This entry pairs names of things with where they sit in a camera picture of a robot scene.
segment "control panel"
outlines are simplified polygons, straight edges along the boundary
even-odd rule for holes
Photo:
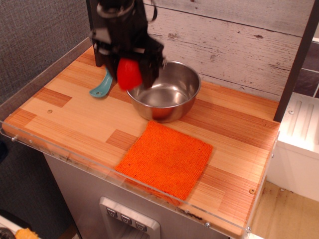
[[[155,220],[106,197],[101,197],[100,209],[109,238],[160,239]]]

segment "stainless steel bowl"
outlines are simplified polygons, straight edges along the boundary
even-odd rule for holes
[[[143,85],[127,91],[140,116],[157,122],[171,122],[183,117],[192,108],[200,90],[200,77],[189,66],[168,61],[160,69],[151,88]]]

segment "blue spoon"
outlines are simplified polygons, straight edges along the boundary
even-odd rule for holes
[[[106,69],[106,75],[105,75],[103,81],[97,87],[90,90],[90,95],[93,97],[96,97],[96,98],[101,98],[101,97],[105,96],[110,90],[112,80],[113,80],[113,78],[112,78],[110,72],[108,71],[108,69]]]

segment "wooden countertop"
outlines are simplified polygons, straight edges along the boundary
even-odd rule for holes
[[[107,177],[107,168],[121,161],[148,121],[116,84],[106,97],[89,95],[104,76],[105,69],[95,66],[90,48],[12,113],[3,129],[44,152]],[[279,123],[272,121],[277,106],[277,102],[202,82],[191,111],[165,124],[214,146],[203,175],[179,212],[209,221],[235,238],[243,234],[235,225],[249,226],[257,195],[250,190],[259,190],[277,137]]]

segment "orange towel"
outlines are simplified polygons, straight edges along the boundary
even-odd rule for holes
[[[202,174],[212,150],[210,144],[150,121],[115,169],[185,200]]]

